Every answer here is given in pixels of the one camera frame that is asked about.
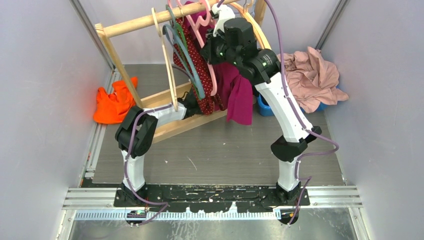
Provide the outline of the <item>magenta skirt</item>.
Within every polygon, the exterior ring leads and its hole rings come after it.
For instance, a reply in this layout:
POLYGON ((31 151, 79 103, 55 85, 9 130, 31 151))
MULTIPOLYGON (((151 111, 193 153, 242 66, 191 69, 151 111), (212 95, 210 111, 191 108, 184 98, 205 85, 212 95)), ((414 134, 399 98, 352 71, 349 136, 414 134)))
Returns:
POLYGON ((226 120, 249 126, 253 120, 253 89, 248 79, 227 62, 213 66, 221 111, 227 110, 226 120))

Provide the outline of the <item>red dotted garment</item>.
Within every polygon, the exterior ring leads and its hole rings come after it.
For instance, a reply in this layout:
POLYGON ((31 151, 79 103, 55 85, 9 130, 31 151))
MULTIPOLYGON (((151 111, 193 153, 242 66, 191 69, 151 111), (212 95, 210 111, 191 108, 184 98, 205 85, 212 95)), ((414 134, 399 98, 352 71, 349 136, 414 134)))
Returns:
POLYGON ((189 56, 194 63, 195 69, 199 75, 200 81, 202 83, 205 98, 198 98, 195 94, 198 105, 204 115, 211 115, 214 111, 221 110, 222 102, 218 95, 211 95, 213 90, 213 80, 208 68, 208 65, 204 58, 200 55, 200 45, 199 41, 190 26, 189 21, 184 18, 178 18, 176 21, 182 26, 183 33, 187 42, 189 56))

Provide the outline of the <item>pink plastic hanger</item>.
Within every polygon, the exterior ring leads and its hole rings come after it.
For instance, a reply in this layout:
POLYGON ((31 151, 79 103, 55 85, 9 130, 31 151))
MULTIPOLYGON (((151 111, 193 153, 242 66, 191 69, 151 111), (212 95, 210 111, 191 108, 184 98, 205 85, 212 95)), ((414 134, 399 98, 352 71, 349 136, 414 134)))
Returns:
MULTIPOLYGON (((192 31, 195 33, 195 36, 197 37, 197 40, 199 42, 199 51, 200 51, 201 48, 205 44, 206 30, 214 27, 214 21, 212 20, 212 16, 210 14, 211 6, 210 6, 209 2, 207 0, 200 0, 199 3, 204 4, 205 7, 206 7, 206 10, 201 11, 201 12, 197 12, 197 13, 193 13, 191 15, 189 14, 189 15, 182 16, 182 17, 176 17, 176 19, 186 18, 188 20, 188 22, 189 22, 189 24, 192 28, 192 31)), ((173 11, 172 2, 169 0, 167 2, 167 4, 171 7, 171 9, 173 11)), ((179 61, 174 53, 173 53, 173 60, 174 60, 174 63, 177 63, 179 61)), ((216 75, 215 75, 215 72, 214 72, 212 65, 207 63, 207 66, 208 66, 210 76, 212 78, 212 84, 213 84, 213 90, 211 92, 211 95, 215 96, 217 94, 217 91, 218 91, 216 75)), ((196 93, 195 87, 192 83, 191 83, 191 88, 192 88, 192 91, 194 93, 196 93)))

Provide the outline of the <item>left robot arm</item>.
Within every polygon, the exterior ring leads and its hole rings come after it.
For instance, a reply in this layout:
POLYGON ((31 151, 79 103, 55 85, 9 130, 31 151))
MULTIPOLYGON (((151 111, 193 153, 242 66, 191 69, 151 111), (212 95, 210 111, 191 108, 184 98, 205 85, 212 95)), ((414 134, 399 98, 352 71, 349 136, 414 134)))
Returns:
POLYGON ((115 133, 124 161, 124 179, 116 191, 114 206, 138 207, 147 201, 144 161, 157 128, 201 113, 193 90, 177 98, 177 108, 172 103, 130 108, 115 133))

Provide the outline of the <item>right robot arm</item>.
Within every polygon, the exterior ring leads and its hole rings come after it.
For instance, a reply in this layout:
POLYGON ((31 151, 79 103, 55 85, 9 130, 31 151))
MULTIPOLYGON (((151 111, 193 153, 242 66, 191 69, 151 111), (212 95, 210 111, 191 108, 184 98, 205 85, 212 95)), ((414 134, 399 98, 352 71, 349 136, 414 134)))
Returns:
POLYGON ((253 25, 245 18, 218 20, 214 29, 207 31, 200 53, 211 65, 229 63, 236 67, 270 106, 282 130, 282 136, 270 146, 279 160, 275 194, 281 204, 291 205, 301 188, 296 161, 315 140, 313 134, 321 134, 321 128, 307 119, 301 125, 298 117, 304 115, 293 102, 280 60, 271 49, 257 47, 253 25))

